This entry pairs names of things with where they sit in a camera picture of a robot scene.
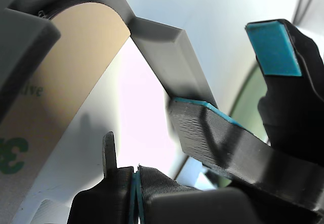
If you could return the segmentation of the bladed black gripper finger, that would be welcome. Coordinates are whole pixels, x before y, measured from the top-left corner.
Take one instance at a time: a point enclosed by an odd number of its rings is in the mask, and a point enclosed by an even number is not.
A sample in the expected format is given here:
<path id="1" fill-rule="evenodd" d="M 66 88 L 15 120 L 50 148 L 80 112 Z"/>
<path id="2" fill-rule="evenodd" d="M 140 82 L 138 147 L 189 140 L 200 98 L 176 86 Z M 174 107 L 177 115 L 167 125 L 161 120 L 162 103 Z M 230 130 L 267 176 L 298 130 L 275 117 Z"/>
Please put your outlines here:
<path id="1" fill-rule="evenodd" d="M 113 132 L 102 141 L 103 180 L 73 199 L 68 223 L 138 223 L 135 173 L 117 167 Z"/>

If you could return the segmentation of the ribbed black gripper finger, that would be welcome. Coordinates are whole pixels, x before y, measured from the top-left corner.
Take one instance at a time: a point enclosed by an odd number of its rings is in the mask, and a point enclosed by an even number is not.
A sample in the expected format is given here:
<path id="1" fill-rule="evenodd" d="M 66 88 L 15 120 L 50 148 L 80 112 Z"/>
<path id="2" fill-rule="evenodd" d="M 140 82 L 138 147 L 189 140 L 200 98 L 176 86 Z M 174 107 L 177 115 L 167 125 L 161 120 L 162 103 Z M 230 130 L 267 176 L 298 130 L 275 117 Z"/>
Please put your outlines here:
<path id="1" fill-rule="evenodd" d="M 236 188 L 200 191 L 145 166 L 136 184 L 141 223 L 258 223 L 248 196 Z"/>

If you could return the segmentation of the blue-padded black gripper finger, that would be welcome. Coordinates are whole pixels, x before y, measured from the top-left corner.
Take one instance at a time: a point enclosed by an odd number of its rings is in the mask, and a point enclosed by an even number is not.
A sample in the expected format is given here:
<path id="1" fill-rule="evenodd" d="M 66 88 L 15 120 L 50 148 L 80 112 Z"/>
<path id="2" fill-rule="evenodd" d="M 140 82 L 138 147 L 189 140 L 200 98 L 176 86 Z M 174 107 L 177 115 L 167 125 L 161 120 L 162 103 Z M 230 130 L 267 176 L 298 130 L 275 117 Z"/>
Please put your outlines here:
<path id="1" fill-rule="evenodd" d="M 184 153 L 215 173 L 323 218 L 323 168 L 279 152 L 206 103 L 173 99 Z"/>
<path id="2" fill-rule="evenodd" d="M 285 19 L 251 22 L 246 32 L 267 91 L 258 111 L 271 146 L 323 164 L 323 60 L 313 39 Z"/>

